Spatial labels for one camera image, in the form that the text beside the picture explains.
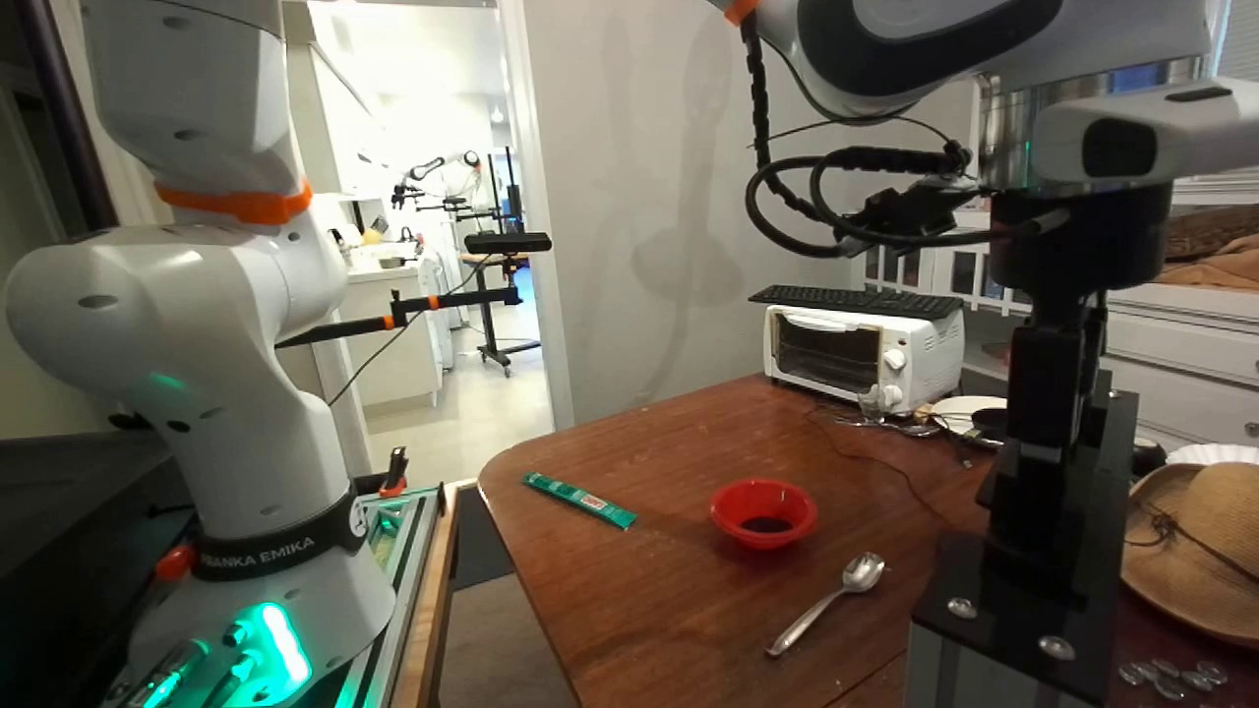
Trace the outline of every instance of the red bowl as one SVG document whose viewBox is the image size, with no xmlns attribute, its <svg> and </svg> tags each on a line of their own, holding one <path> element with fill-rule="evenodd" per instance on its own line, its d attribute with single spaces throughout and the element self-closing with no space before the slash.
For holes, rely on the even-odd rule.
<svg viewBox="0 0 1259 708">
<path fill-rule="evenodd" d="M 779 549 L 817 527 L 816 499 L 787 480 L 737 480 L 708 506 L 720 533 L 752 549 Z"/>
</svg>

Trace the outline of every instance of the wall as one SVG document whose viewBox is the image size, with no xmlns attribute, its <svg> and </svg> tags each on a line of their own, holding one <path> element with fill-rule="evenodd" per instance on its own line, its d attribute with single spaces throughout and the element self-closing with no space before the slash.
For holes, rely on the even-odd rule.
<svg viewBox="0 0 1259 708">
<path fill-rule="evenodd" d="M 286 40 L 318 193 L 390 197 L 408 166 L 501 144 L 489 123 L 504 102 L 492 8 L 286 4 Z"/>
<path fill-rule="evenodd" d="M 1259 4 L 1254 0 L 1233 0 L 1221 73 L 1259 79 L 1254 33 L 1259 33 Z"/>
<path fill-rule="evenodd" d="M 34 71 L 17 37 L 17 4 L 0 8 L 0 442 L 100 431 L 103 409 L 80 389 L 46 377 L 8 329 L 3 278 L 12 263 L 53 238 L 63 238 L 46 173 L 26 139 L 17 93 L 34 93 Z"/>
<path fill-rule="evenodd" d="M 106 173 L 106 189 L 112 189 L 117 225 L 167 225 L 169 208 L 158 202 L 151 170 L 137 156 L 131 156 L 95 115 L 95 85 L 91 85 L 91 68 L 85 68 L 80 0 L 46 0 L 46 4 L 53 4 L 61 40 L 63 40 L 71 82 L 84 102 L 91 144 L 95 144 L 103 173 Z"/>
<path fill-rule="evenodd" d="M 770 246 L 743 216 L 752 102 L 732 23 L 702 0 L 504 0 L 522 204 L 556 235 L 538 258 L 556 423 L 760 370 L 767 282 L 847 282 L 847 263 Z M 770 68 L 770 123 L 816 123 Z M 777 140 L 817 155 L 817 130 Z M 863 140 L 914 140 L 879 130 Z"/>
</svg>

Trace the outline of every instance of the plate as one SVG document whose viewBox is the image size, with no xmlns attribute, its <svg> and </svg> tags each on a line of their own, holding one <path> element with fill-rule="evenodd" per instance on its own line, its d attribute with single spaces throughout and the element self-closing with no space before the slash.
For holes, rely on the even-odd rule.
<svg viewBox="0 0 1259 708">
<path fill-rule="evenodd" d="M 1004 397 L 939 397 L 933 401 L 930 415 L 954 438 L 998 448 L 994 438 L 981 438 L 981 423 L 977 423 L 981 409 L 1006 409 L 1006 401 Z"/>
<path fill-rule="evenodd" d="M 1259 463 L 1259 448 L 1246 446 L 1186 446 L 1167 451 L 1167 463 Z"/>
</svg>

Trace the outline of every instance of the metal spoon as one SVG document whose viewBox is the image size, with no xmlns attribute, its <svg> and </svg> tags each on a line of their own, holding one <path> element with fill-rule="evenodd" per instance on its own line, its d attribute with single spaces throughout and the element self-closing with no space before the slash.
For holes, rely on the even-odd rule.
<svg viewBox="0 0 1259 708">
<path fill-rule="evenodd" d="M 837 598 L 847 594 L 870 594 L 882 583 L 882 569 L 889 561 L 882 553 L 859 553 L 849 560 L 849 566 L 844 569 L 844 583 L 834 594 L 817 598 L 812 611 L 802 611 L 779 638 L 770 648 L 762 648 L 767 658 L 783 658 Z"/>
</svg>

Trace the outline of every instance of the cabinet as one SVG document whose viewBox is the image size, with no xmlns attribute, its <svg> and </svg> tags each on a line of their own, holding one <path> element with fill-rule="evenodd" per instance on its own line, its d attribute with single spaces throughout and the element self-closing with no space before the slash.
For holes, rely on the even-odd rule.
<svg viewBox="0 0 1259 708">
<path fill-rule="evenodd" d="M 387 193 L 381 173 L 381 130 L 366 111 L 366 97 L 341 73 L 339 58 L 325 56 L 324 17 L 310 4 L 284 4 L 286 23 L 286 102 L 302 156 L 302 173 L 315 193 Z"/>
<path fill-rule="evenodd" d="M 1004 377 L 1028 303 L 993 282 L 989 246 L 866 254 L 866 286 L 959 296 L 967 370 Z M 1141 431 L 1161 446 L 1259 446 L 1259 291 L 1150 282 L 1111 296 L 1106 370 L 1141 397 Z"/>
<path fill-rule="evenodd" d="M 339 317 L 373 317 L 390 311 L 390 291 L 402 297 L 419 296 L 419 269 L 387 269 L 387 270 L 352 270 L 345 296 L 339 303 Z M 441 393 L 441 343 L 436 317 L 420 315 L 404 329 L 357 333 L 345 337 L 352 366 L 357 374 L 362 405 L 399 405 L 426 401 L 433 405 Z"/>
<path fill-rule="evenodd" d="M 1167 446 L 1259 446 L 1259 296 L 1135 286 L 1111 297 L 1111 359 Z"/>
</svg>

